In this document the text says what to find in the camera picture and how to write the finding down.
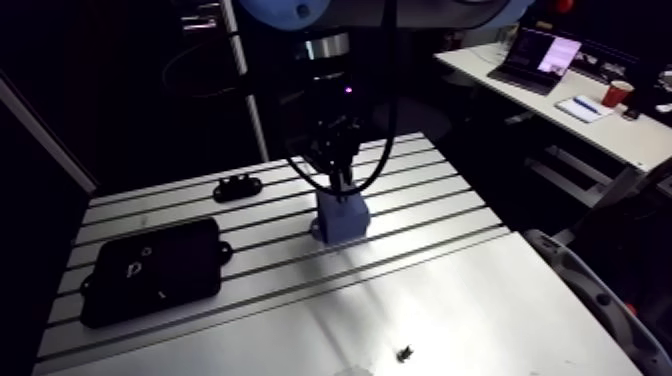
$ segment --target white desk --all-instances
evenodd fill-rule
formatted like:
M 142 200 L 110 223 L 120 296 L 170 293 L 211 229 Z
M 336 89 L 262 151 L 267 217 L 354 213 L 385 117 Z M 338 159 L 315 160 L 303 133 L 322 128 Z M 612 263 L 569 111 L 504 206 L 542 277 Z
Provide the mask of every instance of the white desk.
M 367 237 L 325 248 L 315 199 L 283 161 L 91 201 L 39 349 L 36 374 L 623 375 L 640 373 L 534 250 L 421 134 L 397 138 L 365 192 Z M 382 142 L 354 173 L 373 170 Z M 219 177 L 261 178 L 217 204 Z M 105 240 L 213 217 L 236 248 L 203 301 L 89 330 L 77 293 Z M 395 353 L 411 345 L 405 364 Z
M 487 77 L 503 60 L 499 49 L 496 43 L 487 44 L 440 53 L 436 58 L 623 162 L 627 168 L 617 179 L 608 181 L 609 184 L 600 189 L 599 196 L 590 195 L 596 192 L 582 195 L 582 192 L 577 192 L 574 188 L 574 191 L 568 191 L 588 206 L 604 206 L 618 201 L 643 176 L 672 157 L 672 128 L 646 115 L 640 116 L 636 121 L 627 121 L 618 111 L 614 115 L 586 124 L 555 108 L 555 103 L 579 94 L 600 101 L 607 86 L 595 80 L 569 71 L 557 87 L 544 97 Z M 583 172 L 597 181 L 605 181 L 604 176 L 589 167 Z M 549 176 L 550 180 L 555 179 L 554 182 L 558 183 L 557 176 L 546 177 Z

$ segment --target black clip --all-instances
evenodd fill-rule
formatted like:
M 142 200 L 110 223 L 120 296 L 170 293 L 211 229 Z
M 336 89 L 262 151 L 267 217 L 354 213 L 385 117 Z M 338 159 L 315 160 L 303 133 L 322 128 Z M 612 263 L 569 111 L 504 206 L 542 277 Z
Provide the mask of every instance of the black clip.
M 233 247 L 231 244 L 225 241 L 220 241 L 219 244 L 222 246 L 222 254 L 220 255 L 220 265 L 224 266 L 231 261 L 233 257 Z
M 228 179 L 219 179 L 219 185 L 212 192 L 212 198 L 221 204 L 254 196 L 261 192 L 263 187 L 264 185 L 258 178 L 251 178 L 248 174 L 234 175 Z

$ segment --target metal work surface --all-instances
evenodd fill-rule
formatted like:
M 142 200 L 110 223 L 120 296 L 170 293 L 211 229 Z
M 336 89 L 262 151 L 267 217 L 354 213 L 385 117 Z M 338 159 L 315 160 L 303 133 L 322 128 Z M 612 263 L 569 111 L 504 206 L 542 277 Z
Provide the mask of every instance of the metal work surface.
M 363 145 L 357 178 L 382 145 Z M 215 203 L 216 179 L 240 172 L 264 190 Z M 308 235 L 314 194 L 285 162 L 92 200 L 34 372 L 639 374 L 421 134 L 397 138 L 364 196 L 366 239 L 331 248 Z M 79 323 L 77 289 L 104 241 L 203 217 L 236 248 L 217 296 L 104 329 Z M 406 345 L 416 353 L 402 365 Z

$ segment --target small black object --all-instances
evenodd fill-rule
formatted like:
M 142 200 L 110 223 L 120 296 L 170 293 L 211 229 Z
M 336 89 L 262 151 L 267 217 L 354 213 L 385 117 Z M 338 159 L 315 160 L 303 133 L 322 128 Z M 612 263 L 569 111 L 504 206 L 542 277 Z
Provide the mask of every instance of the small black object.
M 299 18 L 306 18 L 310 16 L 310 8 L 308 8 L 308 5 L 306 4 L 299 4 L 299 6 L 296 7 L 296 14 Z
M 633 121 L 633 120 L 639 119 L 639 115 L 641 115 L 641 113 L 642 112 L 639 111 L 638 109 L 630 106 L 627 110 L 625 110 L 625 112 L 623 112 L 623 115 L 621 115 L 621 116 L 625 120 Z
M 411 355 L 413 355 L 413 350 L 411 350 L 411 346 L 406 346 L 405 349 L 397 353 L 397 360 L 403 363 L 407 361 L 411 357 Z
M 233 255 L 214 219 L 105 243 L 81 285 L 80 321 L 99 328 L 213 296 Z
M 219 185 L 212 192 L 212 198 L 219 203 L 251 197 L 259 192 L 264 185 L 258 178 L 248 174 L 234 175 L 227 179 L 219 179 Z

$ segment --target notebook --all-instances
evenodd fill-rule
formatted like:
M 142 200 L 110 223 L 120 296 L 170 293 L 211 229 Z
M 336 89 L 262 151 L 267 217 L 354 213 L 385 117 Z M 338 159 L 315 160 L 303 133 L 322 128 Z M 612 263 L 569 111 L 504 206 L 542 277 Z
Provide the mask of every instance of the notebook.
M 585 106 L 576 103 L 574 98 L 594 108 L 597 112 L 593 112 Z M 599 102 L 596 102 L 585 95 L 577 95 L 576 97 L 571 97 L 562 102 L 558 102 L 555 104 L 555 107 L 586 123 L 592 123 L 595 120 L 602 119 L 603 117 L 614 113 L 613 109 L 604 107 Z

